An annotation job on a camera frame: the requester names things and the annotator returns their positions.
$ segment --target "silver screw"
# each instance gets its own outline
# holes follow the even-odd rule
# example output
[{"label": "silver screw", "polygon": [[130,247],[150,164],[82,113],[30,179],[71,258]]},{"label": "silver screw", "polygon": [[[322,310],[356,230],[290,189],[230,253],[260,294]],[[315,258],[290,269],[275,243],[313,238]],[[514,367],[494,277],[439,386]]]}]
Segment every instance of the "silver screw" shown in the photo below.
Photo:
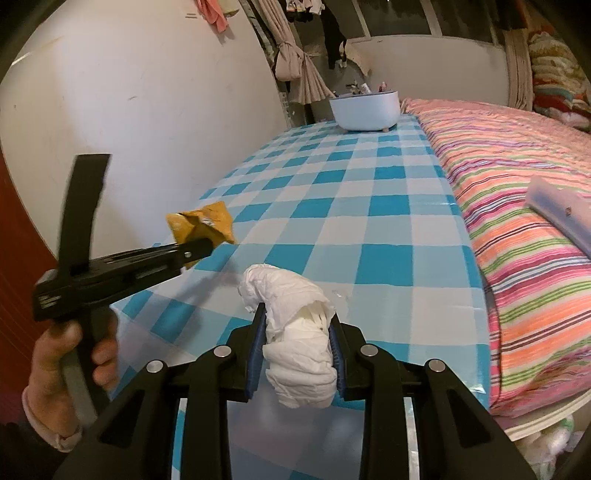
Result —
[{"label": "silver screw", "polygon": [[361,354],[365,356],[375,356],[378,354],[378,347],[369,343],[363,345],[359,350],[361,351]]},{"label": "silver screw", "polygon": [[162,370],[164,364],[160,360],[152,360],[148,365],[146,365],[146,370],[151,374],[157,374]]},{"label": "silver screw", "polygon": [[232,353],[232,349],[228,345],[220,345],[213,349],[213,354],[219,358],[224,358]]},{"label": "silver screw", "polygon": [[445,370],[445,364],[441,360],[435,358],[429,360],[429,368],[434,372],[443,372]]}]

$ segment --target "white wall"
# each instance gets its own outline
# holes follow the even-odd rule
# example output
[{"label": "white wall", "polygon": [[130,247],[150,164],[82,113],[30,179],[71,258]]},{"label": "white wall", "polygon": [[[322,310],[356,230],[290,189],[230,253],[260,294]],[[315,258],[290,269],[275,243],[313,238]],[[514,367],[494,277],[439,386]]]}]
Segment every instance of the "white wall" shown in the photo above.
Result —
[{"label": "white wall", "polygon": [[386,81],[400,98],[507,104],[509,79],[502,47],[430,35],[375,37],[355,47],[371,60],[372,90]]},{"label": "white wall", "polygon": [[164,216],[285,130],[245,14],[218,36],[191,0],[67,0],[0,85],[0,140],[23,204],[56,251],[73,157],[112,153],[93,254],[162,241]]}]

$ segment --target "yellow packet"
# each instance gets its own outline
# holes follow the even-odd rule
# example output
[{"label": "yellow packet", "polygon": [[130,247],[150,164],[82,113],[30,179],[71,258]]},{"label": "yellow packet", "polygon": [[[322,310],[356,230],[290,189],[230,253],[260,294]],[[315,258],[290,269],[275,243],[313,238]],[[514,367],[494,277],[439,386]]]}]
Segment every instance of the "yellow packet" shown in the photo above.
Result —
[{"label": "yellow packet", "polygon": [[[190,212],[169,213],[166,222],[178,244],[197,238],[209,238],[214,248],[222,242],[236,245],[232,232],[233,219],[223,202],[212,203]],[[189,262],[185,267],[189,269],[198,261]]]}]

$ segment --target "blue checkered tablecloth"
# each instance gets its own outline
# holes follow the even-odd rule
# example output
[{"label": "blue checkered tablecloth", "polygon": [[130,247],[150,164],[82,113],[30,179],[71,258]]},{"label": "blue checkered tablecloth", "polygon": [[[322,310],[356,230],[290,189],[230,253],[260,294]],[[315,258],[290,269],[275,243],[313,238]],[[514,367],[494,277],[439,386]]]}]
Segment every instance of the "blue checkered tablecloth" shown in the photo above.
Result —
[{"label": "blue checkered tablecloth", "polygon": [[[345,132],[334,122],[289,130],[187,210],[218,200],[239,245],[222,244],[183,275],[115,305],[122,384],[154,358],[192,361],[251,321],[237,286],[248,266],[268,263],[317,283],[342,322],[396,358],[443,359],[488,405],[480,276],[415,117],[403,115],[388,133]],[[229,406],[234,478],[357,478],[362,404],[333,405],[282,407],[263,373],[250,403]]]}]

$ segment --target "striped blanket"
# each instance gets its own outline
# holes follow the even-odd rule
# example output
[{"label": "striped blanket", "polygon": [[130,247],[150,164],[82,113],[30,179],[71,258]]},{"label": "striped blanket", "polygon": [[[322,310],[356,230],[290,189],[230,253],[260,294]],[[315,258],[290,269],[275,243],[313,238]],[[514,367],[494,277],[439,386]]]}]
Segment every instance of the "striped blanket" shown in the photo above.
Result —
[{"label": "striped blanket", "polygon": [[524,206],[533,175],[591,201],[591,136],[485,103],[405,108],[450,180],[496,303],[491,411],[515,417],[591,388],[591,261]]}]

